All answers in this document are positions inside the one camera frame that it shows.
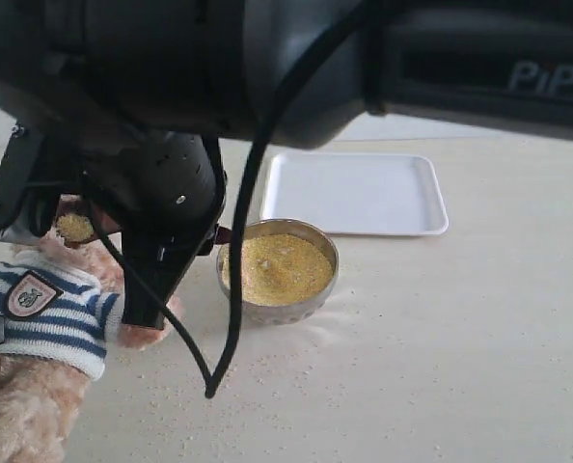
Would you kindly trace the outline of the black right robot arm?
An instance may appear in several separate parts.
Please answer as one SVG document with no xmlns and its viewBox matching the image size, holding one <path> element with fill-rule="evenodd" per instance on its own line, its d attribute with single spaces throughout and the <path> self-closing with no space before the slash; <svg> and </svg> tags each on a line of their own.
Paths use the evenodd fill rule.
<svg viewBox="0 0 573 463">
<path fill-rule="evenodd" d="M 0 1 L 0 241 L 78 193 L 123 226 L 128 323 L 159 327 L 213 233 L 217 142 L 314 149 L 362 114 L 573 141 L 573 1 Z"/>
</svg>

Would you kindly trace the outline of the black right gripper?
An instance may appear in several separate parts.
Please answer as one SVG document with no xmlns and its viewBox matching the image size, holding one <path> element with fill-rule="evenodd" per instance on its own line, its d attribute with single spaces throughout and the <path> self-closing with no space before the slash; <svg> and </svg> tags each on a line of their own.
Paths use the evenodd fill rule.
<svg viewBox="0 0 573 463">
<path fill-rule="evenodd" d="M 125 325 L 163 329 L 163 307 L 190 266 L 211 250 L 226 177 L 213 137 L 155 132 L 111 153 L 78 150 L 82 199 L 71 244 L 122 234 Z"/>
</svg>

